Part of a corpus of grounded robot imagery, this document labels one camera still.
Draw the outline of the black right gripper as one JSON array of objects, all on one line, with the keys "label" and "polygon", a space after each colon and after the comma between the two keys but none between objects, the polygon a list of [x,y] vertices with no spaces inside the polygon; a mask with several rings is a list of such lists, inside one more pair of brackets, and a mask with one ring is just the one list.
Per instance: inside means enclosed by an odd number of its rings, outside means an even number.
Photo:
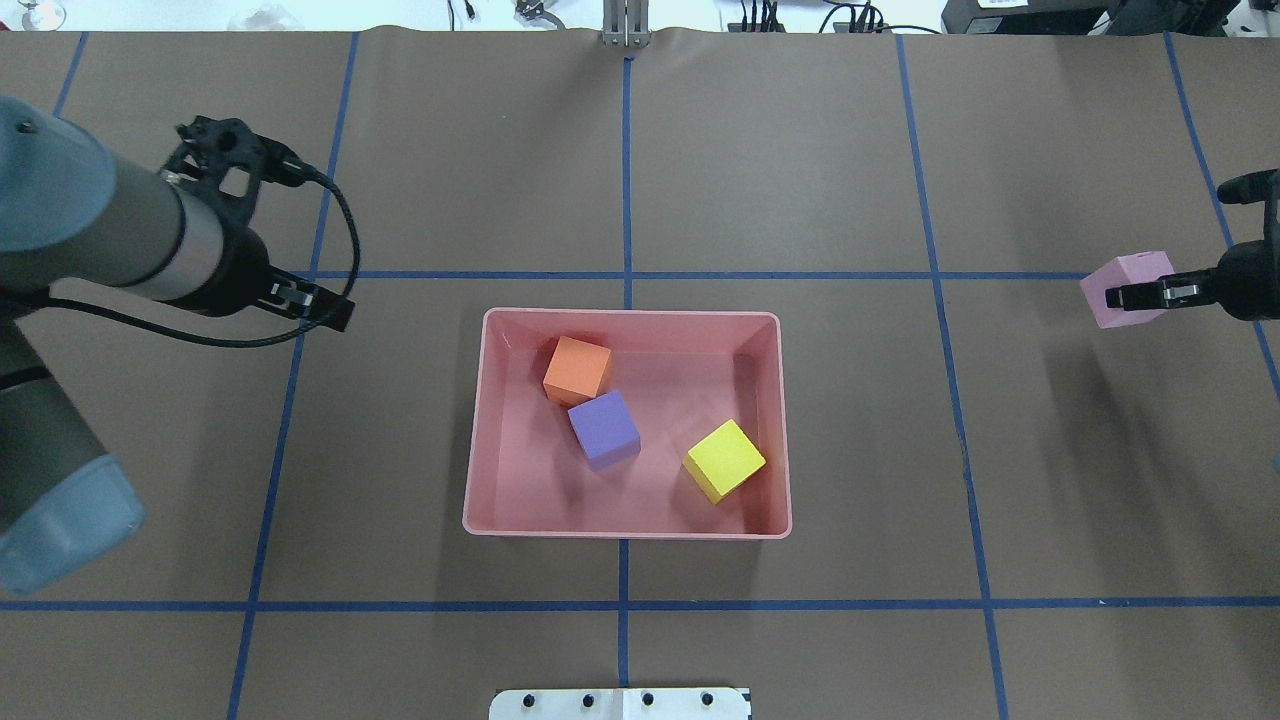
[{"label": "black right gripper", "polygon": [[1219,305],[1242,322],[1279,319],[1279,172],[1238,176],[1216,190],[1224,205],[1262,205],[1260,240],[1233,245],[1210,275],[1162,275],[1105,291],[1105,305],[1121,311],[1157,311]]}]

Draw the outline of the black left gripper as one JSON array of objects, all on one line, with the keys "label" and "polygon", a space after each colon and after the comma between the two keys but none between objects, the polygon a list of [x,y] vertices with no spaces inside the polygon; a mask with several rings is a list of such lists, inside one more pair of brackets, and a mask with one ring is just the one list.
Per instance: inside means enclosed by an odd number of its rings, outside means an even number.
[{"label": "black left gripper", "polygon": [[278,316],[346,332],[355,302],[271,265],[250,223],[262,183],[300,187],[305,163],[291,146],[253,132],[242,119],[196,117],[175,128],[180,142],[163,169],[177,177],[183,199],[212,214],[219,243],[214,266],[170,305],[204,316],[259,307]]}]

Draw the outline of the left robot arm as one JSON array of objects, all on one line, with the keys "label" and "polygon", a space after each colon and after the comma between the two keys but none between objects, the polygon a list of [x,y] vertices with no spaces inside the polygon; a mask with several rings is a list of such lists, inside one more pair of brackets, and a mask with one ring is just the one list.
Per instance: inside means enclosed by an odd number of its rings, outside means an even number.
[{"label": "left robot arm", "polygon": [[[340,187],[288,145],[238,118],[196,117],[159,170],[122,156],[72,120],[19,97],[1,100],[4,591],[29,596],[129,539],[146,510],[125,475],[19,323],[59,310],[214,348],[283,345],[346,329],[362,260]],[[252,229],[262,184],[323,187],[351,246],[339,291],[274,266]],[[200,316],[250,307],[293,322],[256,340],[178,331],[54,292],[83,281]]]}]

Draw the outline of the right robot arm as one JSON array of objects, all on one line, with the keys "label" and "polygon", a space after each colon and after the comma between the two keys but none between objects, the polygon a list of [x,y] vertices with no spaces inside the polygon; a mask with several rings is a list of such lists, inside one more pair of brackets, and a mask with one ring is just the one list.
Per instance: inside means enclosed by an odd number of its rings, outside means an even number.
[{"label": "right robot arm", "polygon": [[1279,170],[1257,170],[1217,187],[1225,204],[1263,204],[1262,237],[1226,250],[1211,268],[1160,275],[1103,290],[1103,306],[1120,313],[1219,305],[1240,322],[1279,318]]}]

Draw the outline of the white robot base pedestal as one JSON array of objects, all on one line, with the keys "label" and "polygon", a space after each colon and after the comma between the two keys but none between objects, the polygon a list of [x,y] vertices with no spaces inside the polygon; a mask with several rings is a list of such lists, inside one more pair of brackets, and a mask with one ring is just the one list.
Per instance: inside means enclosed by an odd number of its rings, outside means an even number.
[{"label": "white robot base pedestal", "polygon": [[733,687],[508,689],[489,719],[753,719],[749,689]]}]

